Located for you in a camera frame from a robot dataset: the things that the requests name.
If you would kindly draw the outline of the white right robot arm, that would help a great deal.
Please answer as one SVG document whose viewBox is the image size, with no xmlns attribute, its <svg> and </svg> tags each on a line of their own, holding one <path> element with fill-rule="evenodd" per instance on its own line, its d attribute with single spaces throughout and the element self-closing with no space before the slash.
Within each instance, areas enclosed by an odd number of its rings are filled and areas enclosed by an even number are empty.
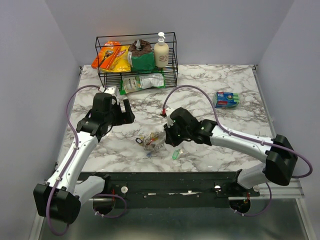
<svg viewBox="0 0 320 240">
<path fill-rule="evenodd" d="M 275 138 L 253 136 L 219 126 L 216 121 L 197 120 L 188 110 L 170 107 L 162 110 L 161 115 L 167 122 L 163 126 L 165 143 L 176 147 L 183 141 L 208 146 L 218 146 L 251 156 L 259 164 L 240 169 L 230 183 L 230 191 L 241 196 L 256 185 L 271 182 L 288 186 L 298 157 L 285 136 Z"/>
</svg>

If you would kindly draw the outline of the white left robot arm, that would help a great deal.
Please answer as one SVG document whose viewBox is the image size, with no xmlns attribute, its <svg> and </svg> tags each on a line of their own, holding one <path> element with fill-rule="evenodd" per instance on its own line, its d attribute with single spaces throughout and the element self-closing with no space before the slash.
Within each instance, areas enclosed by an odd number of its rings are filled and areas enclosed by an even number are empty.
<svg viewBox="0 0 320 240">
<path fill-rule="evenodd" d="M 78 184 L 80 173 L 101 139 L 115 126 L 131 124 L 135 120 L 129 100 L 123 100 L 125 110 L 118 102 L 119 90 L 109 87 L 93 98 L 92 108 L 77 123 L 73 144 L 59 167 L 45 184 L 37 184 L 33 196 L 37 213 L 72 224 L 79 215 L 81 206 L 98 195 L 107 197 L 111 185 L 108 176 L 92 174 Z"/>
</svg>

